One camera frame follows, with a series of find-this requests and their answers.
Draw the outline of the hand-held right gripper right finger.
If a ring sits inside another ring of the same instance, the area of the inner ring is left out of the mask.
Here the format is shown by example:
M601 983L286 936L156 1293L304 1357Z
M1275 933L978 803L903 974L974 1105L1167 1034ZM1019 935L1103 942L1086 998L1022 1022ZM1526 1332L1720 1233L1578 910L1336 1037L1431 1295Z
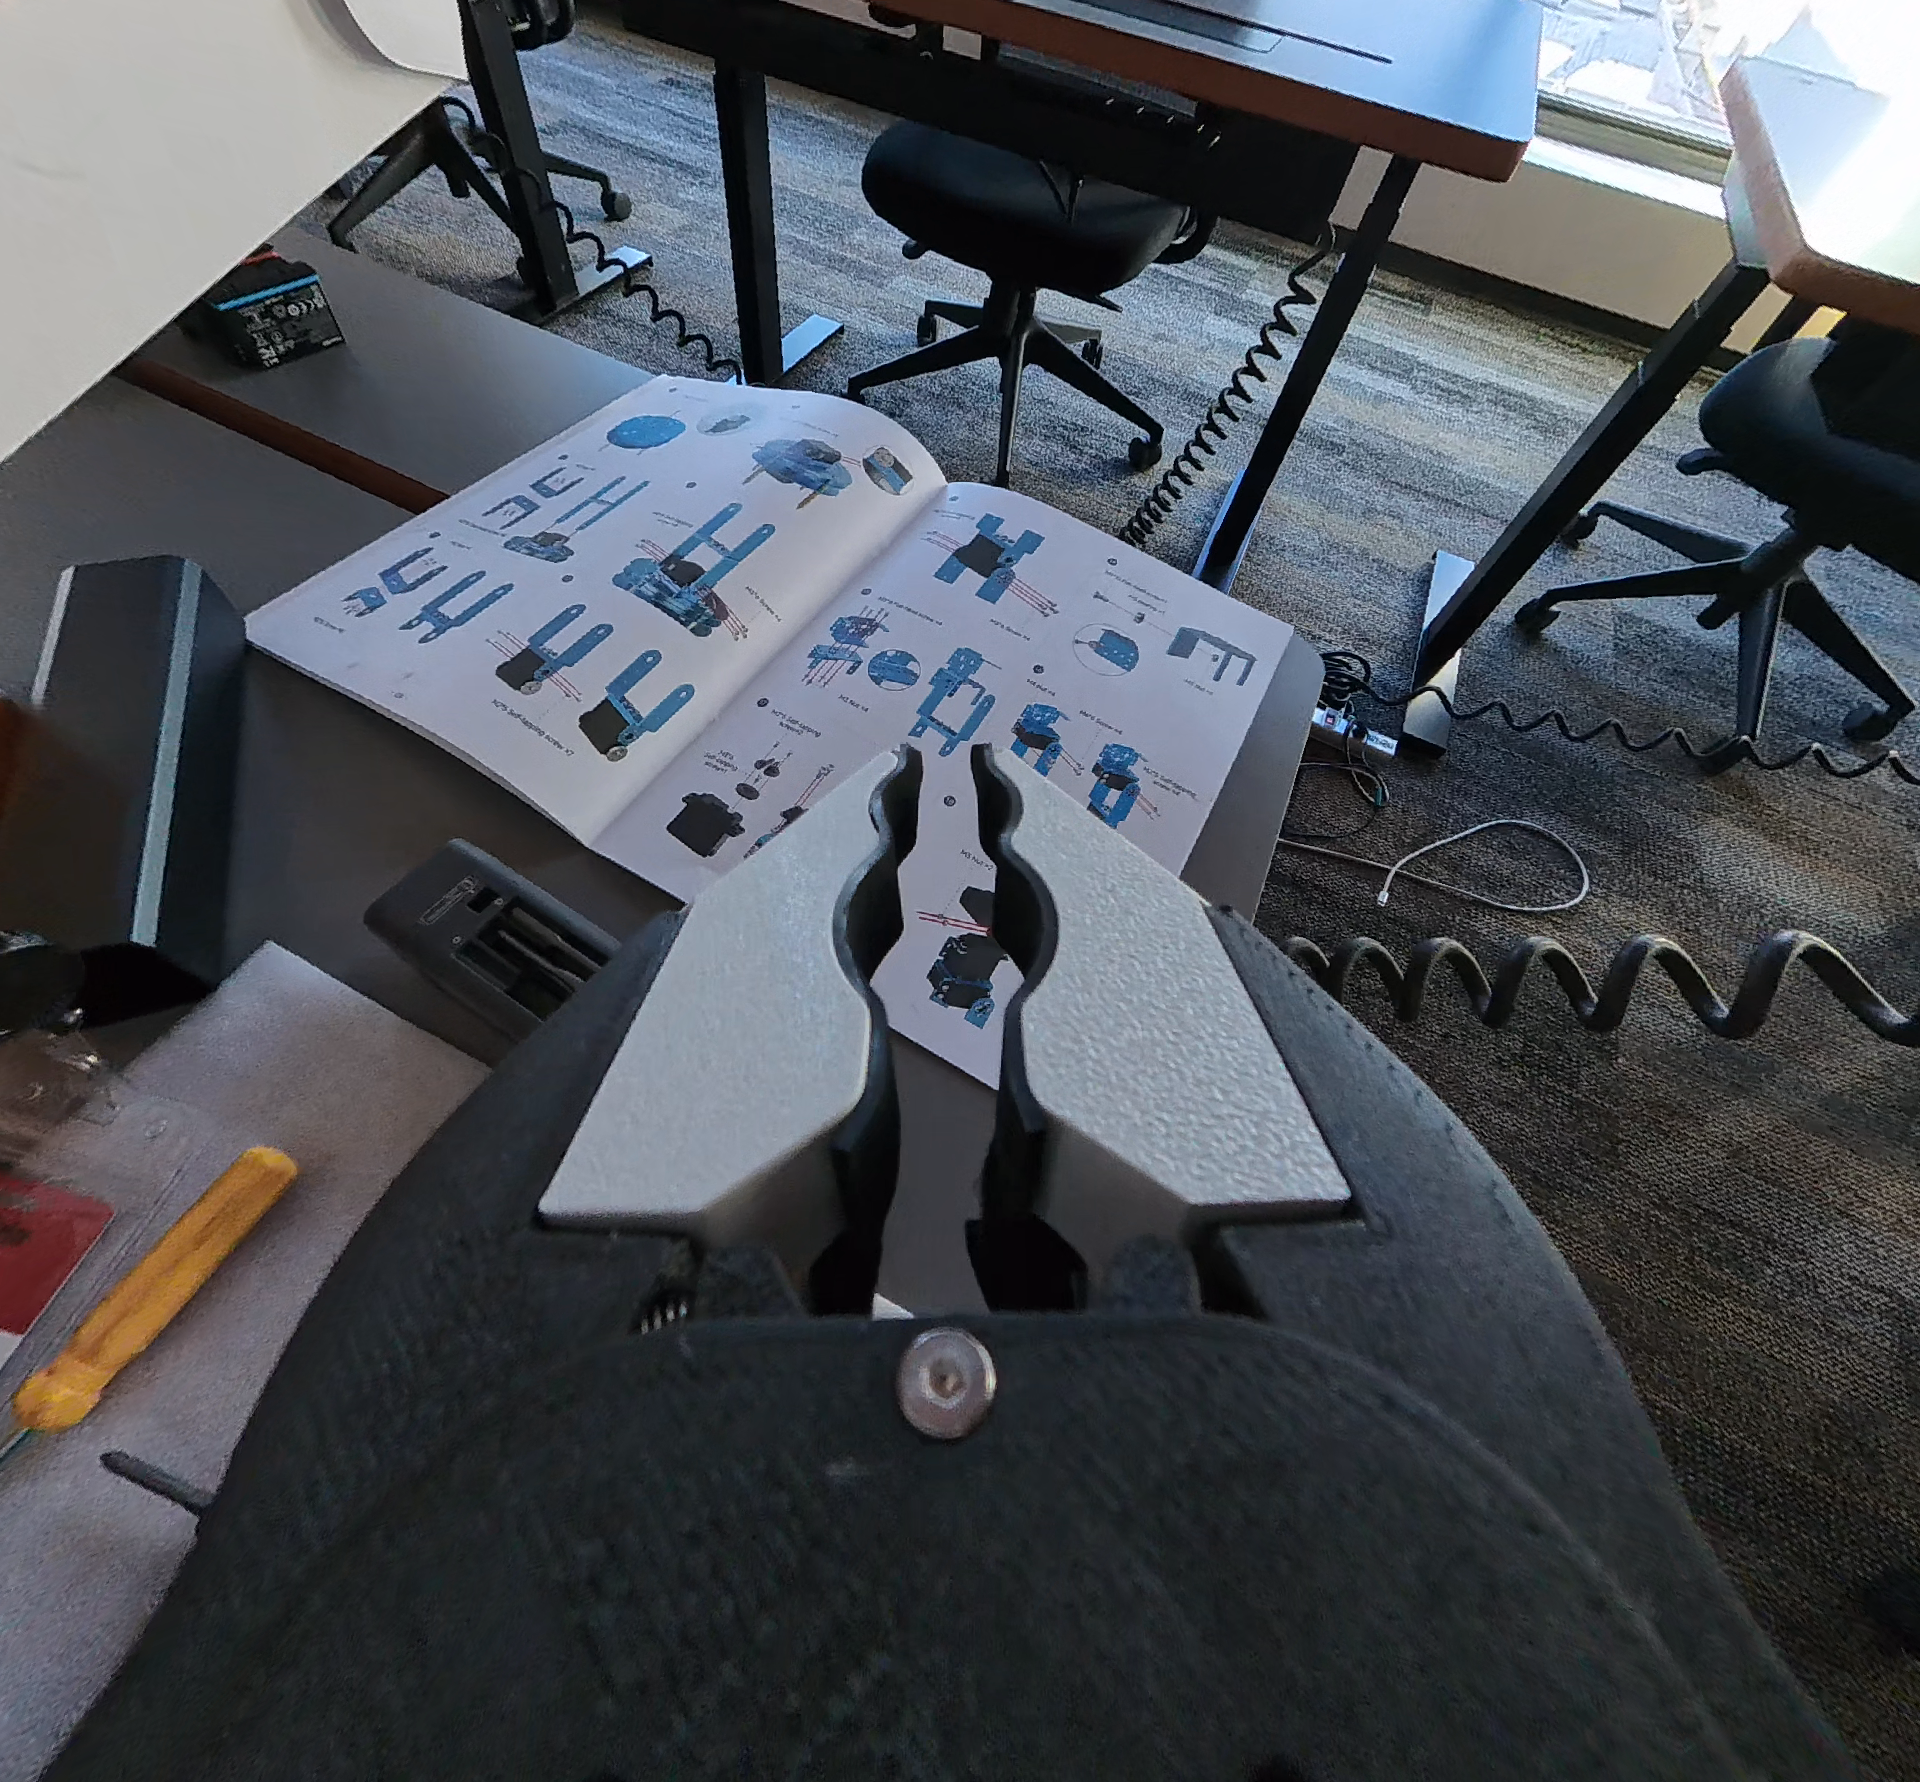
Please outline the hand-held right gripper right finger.
M970 765L994 936L1021 971L968 1224L988 1305L1078 1308L1128 1241L1342 1214L1228 918L1012 753Z

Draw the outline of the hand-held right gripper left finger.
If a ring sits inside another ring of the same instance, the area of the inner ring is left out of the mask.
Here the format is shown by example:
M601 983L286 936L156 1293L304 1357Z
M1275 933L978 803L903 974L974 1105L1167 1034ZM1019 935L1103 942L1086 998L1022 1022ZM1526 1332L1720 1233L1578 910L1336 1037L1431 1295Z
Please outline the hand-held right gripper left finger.
M898 1175L874 974L902 935L922 758L845 779L710 884L540 1197L558 1228L770 1249L821 1314L873 1314Z

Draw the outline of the small black box blue label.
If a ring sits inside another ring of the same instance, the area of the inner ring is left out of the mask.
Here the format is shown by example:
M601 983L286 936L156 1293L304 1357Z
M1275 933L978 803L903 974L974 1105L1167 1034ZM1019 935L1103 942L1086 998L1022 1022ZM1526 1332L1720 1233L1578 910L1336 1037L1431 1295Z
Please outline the small black box blue label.
M246 370L273 370L344 343L315 271L271 245L187 305L178 324Z

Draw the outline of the grey rectangular tube sleeve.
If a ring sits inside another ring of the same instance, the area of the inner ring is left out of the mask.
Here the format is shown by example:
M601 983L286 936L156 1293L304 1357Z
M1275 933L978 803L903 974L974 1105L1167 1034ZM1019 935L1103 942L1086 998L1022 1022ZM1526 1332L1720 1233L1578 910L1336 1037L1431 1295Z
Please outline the grey rectangular tube sleeve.
M175 554L64 569L3 809L3 926L84 962L115 1024L227 974L243 618Z

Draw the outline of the dark office desk wooden edge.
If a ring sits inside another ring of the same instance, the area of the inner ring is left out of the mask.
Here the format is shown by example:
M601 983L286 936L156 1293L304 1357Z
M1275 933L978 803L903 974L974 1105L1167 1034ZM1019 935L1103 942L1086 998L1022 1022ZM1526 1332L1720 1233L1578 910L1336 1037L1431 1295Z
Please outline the dark office desk wooden edge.
M1766 283L1793 304L1854 312L1917 330L1917 105L1776 55L1742 55L1719 84L1730 136L1722 206L1730 258L1475 560L1431 560L1419 651L1419 698L1405 708L1401 755L1446 753L1453 719L1439 694L1458 658L1758 299Z
M1393 235L1416 168L1507 181L1533 137L1526 0L620 0L705 55L743 371L782 376L766 78L1063 162L1268 235L1331 216L1356 153L1387 168L1194 574L1228 588L1282 455Z

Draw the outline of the red card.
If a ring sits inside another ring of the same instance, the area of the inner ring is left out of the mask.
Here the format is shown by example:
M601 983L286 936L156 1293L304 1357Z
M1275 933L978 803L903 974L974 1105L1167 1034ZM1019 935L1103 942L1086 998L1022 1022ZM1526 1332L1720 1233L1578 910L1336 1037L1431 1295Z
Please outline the red card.
M13 1348L75 1273L113 1208L53 1180L1 1171L1 1342Z

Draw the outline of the open instruction booklet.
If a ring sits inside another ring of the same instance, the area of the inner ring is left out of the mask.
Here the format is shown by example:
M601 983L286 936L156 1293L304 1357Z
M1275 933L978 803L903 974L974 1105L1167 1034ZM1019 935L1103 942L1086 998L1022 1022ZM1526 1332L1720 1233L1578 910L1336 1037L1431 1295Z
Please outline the open instruction booklet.
M968 755L1256 903L1313 652L855 402L652 378L246 622L254 648L689 902L852 769L923 762L891 1024L990 1084L1019 974Z

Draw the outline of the grey office desk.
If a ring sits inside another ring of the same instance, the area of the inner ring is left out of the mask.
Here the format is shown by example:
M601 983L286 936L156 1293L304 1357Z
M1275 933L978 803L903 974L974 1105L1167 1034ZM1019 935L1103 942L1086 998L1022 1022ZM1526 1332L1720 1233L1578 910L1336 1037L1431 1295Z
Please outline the grey office desk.
M315 267L341 348L253 371L171 324L117 373L403 512L470 487L648 380L297 229L275 245Z

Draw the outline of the small black hex key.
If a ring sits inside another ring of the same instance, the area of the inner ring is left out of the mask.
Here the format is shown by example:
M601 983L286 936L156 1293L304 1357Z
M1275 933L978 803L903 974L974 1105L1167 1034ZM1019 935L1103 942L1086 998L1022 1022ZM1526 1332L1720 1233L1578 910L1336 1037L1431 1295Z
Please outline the small black hex key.
M98 1455L100 1468L115 1479L152 1494L173 1507L178 1507L201 1519L213 1502L216 1491L187 1483L176 1473L141 1460L124 1450L109 1450Z

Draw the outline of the black screwdriver bit case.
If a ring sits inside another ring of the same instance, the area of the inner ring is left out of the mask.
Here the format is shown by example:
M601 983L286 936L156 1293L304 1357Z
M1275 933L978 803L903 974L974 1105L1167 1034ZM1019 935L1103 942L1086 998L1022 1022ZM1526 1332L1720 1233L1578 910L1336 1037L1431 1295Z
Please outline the black screwdriver bit case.
M484 1027L499 1060L611 959L617 940L466 839L392 883L364 922L433 989Z

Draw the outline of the yellow-handled screwdriver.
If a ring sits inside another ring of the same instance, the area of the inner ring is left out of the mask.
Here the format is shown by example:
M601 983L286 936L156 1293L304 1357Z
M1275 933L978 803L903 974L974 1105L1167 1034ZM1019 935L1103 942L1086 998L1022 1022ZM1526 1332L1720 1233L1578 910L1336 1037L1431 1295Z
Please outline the yellow-handled screwdriver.
M1 1457L66 1433L152 1346L297 1177L280 1150L243 1150L78 1324L56 1359L11 1391Z

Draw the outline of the black armless office chair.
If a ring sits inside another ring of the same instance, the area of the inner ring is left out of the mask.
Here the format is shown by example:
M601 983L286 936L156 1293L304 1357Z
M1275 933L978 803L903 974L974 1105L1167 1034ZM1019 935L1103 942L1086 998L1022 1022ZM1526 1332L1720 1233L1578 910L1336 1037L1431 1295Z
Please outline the black armless office chair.
M905 237L905 254L952 258L988 276L991 290L981 305L926 301L919 348L849 378L852 400L881 383L995 360L995 484L1003 487L1021 373L1036 366L1140 428L1126 450L1134 471L1159 459L1163 428L1103 376L1098 333L1045 324L1036 293L1057 290L1106 305L1109 293L1148 264L1193 258L1211 237L1211 216L908 121L874 140L862 192Z

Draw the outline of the orange cardboard box white lid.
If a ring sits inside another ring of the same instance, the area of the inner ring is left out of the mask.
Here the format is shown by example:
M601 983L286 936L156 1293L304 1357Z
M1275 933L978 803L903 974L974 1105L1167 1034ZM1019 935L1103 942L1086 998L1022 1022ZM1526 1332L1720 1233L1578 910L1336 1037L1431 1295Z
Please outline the orange cardboard box white lid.
M379 512L113 378L460 73L455 0L3 0L3 781L70 564L195 559L240 608Z

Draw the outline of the clear plastic bag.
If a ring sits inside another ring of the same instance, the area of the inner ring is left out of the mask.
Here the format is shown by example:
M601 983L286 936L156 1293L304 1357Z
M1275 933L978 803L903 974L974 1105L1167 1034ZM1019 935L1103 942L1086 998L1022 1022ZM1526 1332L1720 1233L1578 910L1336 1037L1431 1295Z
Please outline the clear plastic bag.
M3 1371L50 1356L94 1300L131 1266L182 1188L190 1139L182 1113L138 1095L75 1030L18 1030L1 1046L1 1171L110 1204L113 1219L53 1295Z

